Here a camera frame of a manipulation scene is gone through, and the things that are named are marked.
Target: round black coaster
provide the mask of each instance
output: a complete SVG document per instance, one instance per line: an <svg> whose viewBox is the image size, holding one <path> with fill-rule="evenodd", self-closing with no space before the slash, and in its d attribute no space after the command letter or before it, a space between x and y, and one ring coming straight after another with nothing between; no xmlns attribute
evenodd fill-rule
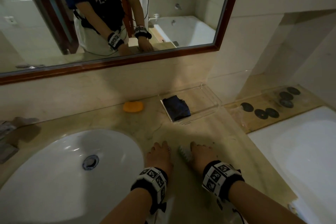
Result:
<svg viewBox="0 0 336 224"><path fill-rule="evenodd" d="M290 94L293 94L293 95L300 95L301 94L301 92L297 88L294 88L294 87L288 87L287 91Z"/></svg>
<svg viewBox="0 0 336 224"><path fill-rule="evenodd" d="M254 107L249 103L244 102L244 103L241 103L240 105L243 107L243 110L245 112L253 112L253 110L254 110Z"/></svg>
<svg viewBox="0 0 336 224"><path fill-rule="evenodd" d="M279 93L280 98L284 99L284 100L293 100L294 97L292 94L286 92L286 91L282 91Z"/></svg>
<svg viewBox="0 0 336 224"><path fill-rule="evenodd" d="M261 110L261 109L256 109L254 111L254 114L260 118L260 119L263 119L263 120L266 120L268 118L268 114L264 111L264 110Z"/></svg>
<svg viewBox="0 0 336 224"><path fill-rule="evenodd" d="M292 101L289 100L285 100L285 99L280 99L280 105L287 107L287 108L293 108L294 104L292 103Z"/></svg>
<svg viewBox="0 0 336 224"><path fill-rule="evenodd" d="M279 118L280 114L273 108L266 108L265 112L272 118Z"/></svg>

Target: sink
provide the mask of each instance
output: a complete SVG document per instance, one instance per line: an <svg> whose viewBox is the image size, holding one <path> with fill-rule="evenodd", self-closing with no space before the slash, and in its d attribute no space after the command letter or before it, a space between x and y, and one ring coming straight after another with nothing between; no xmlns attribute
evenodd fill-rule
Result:
<svg viewBox="0 0 336 224"><path fill-rule="evenodd" d="M28 159L0 190L1 224L99 223L144 168L128 136L95 129L63 137Z"/></svg>

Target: wooden mirror frame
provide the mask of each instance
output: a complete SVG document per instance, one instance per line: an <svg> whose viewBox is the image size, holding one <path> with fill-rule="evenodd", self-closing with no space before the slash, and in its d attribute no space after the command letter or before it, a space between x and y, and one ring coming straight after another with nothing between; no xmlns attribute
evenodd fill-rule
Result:
<svg viewBox="0 0 336 224"><path fill-rule="evenodd" d="M145 54L135 54L126 57L113 57L113 58L97 59L78 63L69 63L44 68L36 68L31 70L27 69L27 70L7 72L0 74L0 85L16 82L24 82L54 76L61 76L73 73L80 73L96 69L104 69L108 67L124 66L140 62L219 51L224 38L226 28L228 26L231 17L235 1L236 0L225 0L221 13L221 18L218 22L215 39L212 44L198 45L196 47L184 47L177 49L155 51Z"/></svg>

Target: white bathtub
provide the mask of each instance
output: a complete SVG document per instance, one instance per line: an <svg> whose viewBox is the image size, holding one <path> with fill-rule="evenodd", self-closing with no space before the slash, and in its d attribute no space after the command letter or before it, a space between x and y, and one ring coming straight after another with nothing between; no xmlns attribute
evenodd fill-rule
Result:
<svg viewBox="0 0 336 224"><path fill-rule="evenodd" d="M194 16L163 17L149 21L165 42L173 42L176 47L211 44L215 38L216 31Z"/></svg>
<svg viewBox="0 0 336 224"><path fill-rule="evenodd" d="M336 223L336 113L319 107L248 134L298 196L309 224Z"/></svg>

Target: hand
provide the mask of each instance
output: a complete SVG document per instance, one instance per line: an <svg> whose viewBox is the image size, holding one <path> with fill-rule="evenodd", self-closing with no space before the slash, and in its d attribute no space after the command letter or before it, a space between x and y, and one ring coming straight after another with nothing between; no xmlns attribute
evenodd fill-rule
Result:
<svg viewBox="0 0 336 224"><path fill-rule="evenodd" d="M122 44L118 48L118 52L120 56L127 56L127 55L132 55L133 53L131 52L131 49L126 45Z"/></svg>
<svg viewBox="0 0 336 224"><path fill-rule="evenodd" d="M173 171L173 164L170 162L169 146L166 141L160 146L155 143L149 153L146 155L146 167L157 167L162 169L168 175L168 178Z"/></svg>
<svg viewBox="0 0 336 224"><path fill-rule="evenodd" d="M199 145L195 142L190 143L190 150L194 157L193 161L190 163L192 168L203 175L204 168L212 161L218 160L212 147L206 145Z"/></svg>
<svg viewBox="0 0 336 224"><path fill-rule="evenodd" d="M139 36L138 38L139 48L143 52L153 52L154 48L147 38L144 36Z"/></svg>

